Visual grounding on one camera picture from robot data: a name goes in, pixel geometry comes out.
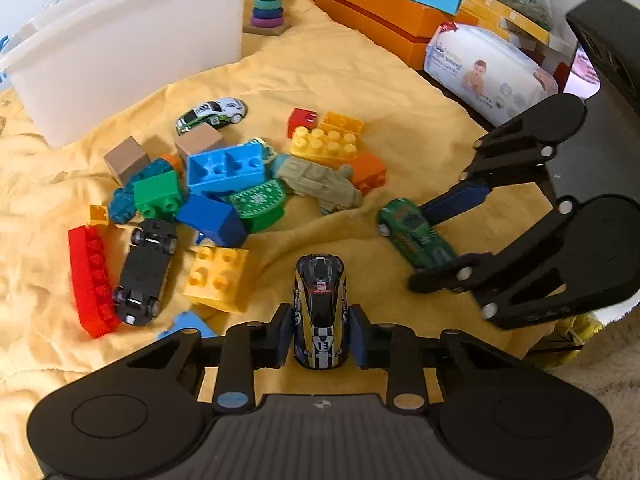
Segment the black gold number 13 car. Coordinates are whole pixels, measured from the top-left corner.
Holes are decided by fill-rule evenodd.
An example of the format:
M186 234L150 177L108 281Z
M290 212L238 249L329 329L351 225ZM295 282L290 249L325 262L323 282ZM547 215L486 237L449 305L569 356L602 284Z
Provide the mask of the black gold number 13 car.
M314 254L300 257L294 282L294 356L311 370L341 366L350 347L344 262Z

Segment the small blue duplo brick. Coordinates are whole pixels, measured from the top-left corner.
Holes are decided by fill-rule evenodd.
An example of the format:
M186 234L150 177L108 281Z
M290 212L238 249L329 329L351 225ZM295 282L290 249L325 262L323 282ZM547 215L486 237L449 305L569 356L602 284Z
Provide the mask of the small blue duplo brick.
M182 312L174 317L171 326L167 330L163 330L157 336L157 340L161 340L174 333L182 330L197 330L202 338L214 338L217 334L194 312Z

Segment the yellow 2x2 duplo brick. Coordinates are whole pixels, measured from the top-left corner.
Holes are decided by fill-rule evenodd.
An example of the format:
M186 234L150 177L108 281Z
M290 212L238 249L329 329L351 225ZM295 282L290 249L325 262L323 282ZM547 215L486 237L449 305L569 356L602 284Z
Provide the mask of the yellow 2x2 duplo brick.
M241 248L196 248L183 293L194 303L227 313L243 313L250 294L252 260Z

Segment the dark green toy car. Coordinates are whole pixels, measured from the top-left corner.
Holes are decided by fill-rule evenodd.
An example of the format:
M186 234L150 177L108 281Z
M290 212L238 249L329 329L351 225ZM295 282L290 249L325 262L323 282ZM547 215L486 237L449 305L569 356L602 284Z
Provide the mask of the dark green toy car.
M376 225L382 237L417 269L435 269L458 258L408 198L388 202L376 214Z

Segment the dark blue block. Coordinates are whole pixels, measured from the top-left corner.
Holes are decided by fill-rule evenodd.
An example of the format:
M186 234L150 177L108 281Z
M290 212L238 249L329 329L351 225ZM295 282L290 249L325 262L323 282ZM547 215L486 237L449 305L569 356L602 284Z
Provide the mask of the dark blue block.
M229 204L190 194L176 220L196 232L195 245L210 240L217 246L239 248L247 234L236 210Z

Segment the green arch block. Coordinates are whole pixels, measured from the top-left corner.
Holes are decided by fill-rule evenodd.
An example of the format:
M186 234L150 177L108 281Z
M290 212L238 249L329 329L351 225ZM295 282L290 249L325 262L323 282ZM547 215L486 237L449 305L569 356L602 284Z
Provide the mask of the green arch block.
M278 179L236 192L228 197L247 233L268 229L284 216L288 193Z

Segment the black toy car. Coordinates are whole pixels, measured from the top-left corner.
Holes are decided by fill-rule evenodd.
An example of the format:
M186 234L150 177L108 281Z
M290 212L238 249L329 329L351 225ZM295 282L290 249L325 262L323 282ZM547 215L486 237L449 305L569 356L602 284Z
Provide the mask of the black toy car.
M132 230L129 252L113 292L115 313L122 322L145 326L160 313L177 244L176 227L165 220L146 219Z

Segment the orange duplo brick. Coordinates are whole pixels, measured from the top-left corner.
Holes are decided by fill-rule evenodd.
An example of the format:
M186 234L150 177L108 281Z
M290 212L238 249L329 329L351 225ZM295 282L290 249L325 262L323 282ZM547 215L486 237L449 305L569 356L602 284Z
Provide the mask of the orange duplo brick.
M349 166L352 167L350 182L363 196L386 183L386 167L375 154L361 153Z

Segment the green duplo brick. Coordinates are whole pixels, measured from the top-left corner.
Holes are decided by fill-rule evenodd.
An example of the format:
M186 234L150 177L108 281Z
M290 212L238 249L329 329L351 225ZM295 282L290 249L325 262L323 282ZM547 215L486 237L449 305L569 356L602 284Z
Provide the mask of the green duplo brick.
M175 170L134 184L134 206L145 219L174 221L183 205L183 192Z

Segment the light blue duplo brick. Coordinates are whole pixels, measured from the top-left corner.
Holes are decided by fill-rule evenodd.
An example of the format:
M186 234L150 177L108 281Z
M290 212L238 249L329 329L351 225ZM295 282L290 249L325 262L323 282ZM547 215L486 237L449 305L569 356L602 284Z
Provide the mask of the light blue duplo brick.
M192 194L234 193L264 183L262 146L245 143L189 157L186 186Z

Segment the yellow duplo brick large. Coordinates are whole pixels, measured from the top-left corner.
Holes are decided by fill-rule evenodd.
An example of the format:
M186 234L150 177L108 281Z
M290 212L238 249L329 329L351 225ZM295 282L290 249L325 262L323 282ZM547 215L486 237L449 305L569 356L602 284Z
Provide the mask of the yellow duplo brick large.
M358 157L357 142L358 138L352 133L297 127L293 132L290 154L338 169Z

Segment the teal toy car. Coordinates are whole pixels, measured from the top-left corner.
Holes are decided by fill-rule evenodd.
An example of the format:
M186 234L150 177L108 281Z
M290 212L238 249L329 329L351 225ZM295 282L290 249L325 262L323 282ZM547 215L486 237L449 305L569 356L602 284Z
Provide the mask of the teal toy car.
M178 175L182 176L184 163L178 155L165 154L149 162L140 171L136 172L122 188L116 188L112 195L111 203L107 207L108 218L110 218L111 222L126 224L136 215L137 209L134 206L134 184L136 182L171 170L177 171Z

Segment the green white toy car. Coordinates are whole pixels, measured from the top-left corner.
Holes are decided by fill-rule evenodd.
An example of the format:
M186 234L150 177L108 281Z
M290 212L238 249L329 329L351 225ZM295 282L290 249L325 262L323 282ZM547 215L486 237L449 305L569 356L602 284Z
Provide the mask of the green white toy car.
M239 99L220 98L206 101L194 106L176 120L176 133L182 136L203 124L214 129L238 124L246 117L247 112L246 104Z

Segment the yellow quilted blanket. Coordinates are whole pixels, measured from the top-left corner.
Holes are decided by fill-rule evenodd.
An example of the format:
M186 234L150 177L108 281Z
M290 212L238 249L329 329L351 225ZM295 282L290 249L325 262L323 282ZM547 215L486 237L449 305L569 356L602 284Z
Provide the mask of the yellow quilted blanket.
M311 0L285 0L292 27L279 37L247 36L240 62L170 84L104 122L80 141L50 148L17 94L1 96L1 474L33 479L39 466L26 440L36 403L53 390L149 344L174 318L193 311L214 330L270 318L292 297L303 255L327 252L345 265L348 298L372 318L397 321L425 336L457 327L513 354L551 332L538 325L505 332L485 322L468 295L409 292L410 263L378 234L375 217L390 200L423 203L445 191L469 163L482 127L404 62L359 32L332 21ZM201 102L232 96L246 117L222 129L243 185L236 218L256 214L232 274L238 299L216 306L187 294L195 229L182 222L162 307L145 326L79 311L68 234L82 231L91 207L111 203L116 180L106 154L127 139L152 159L168 159L176 119ZM259 160L250 141L288 154L286 123L308 108L355 118L361 153L386 169L385 183L359 203L332 209L293 193Z

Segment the white plastic storage bin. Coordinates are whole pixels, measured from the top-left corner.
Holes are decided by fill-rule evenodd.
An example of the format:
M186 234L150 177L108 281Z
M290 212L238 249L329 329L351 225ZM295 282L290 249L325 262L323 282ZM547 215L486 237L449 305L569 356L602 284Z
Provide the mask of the white plastic storage bin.
M172 82L241 56L244 0L64 0L27 22L1 69L57 148Z

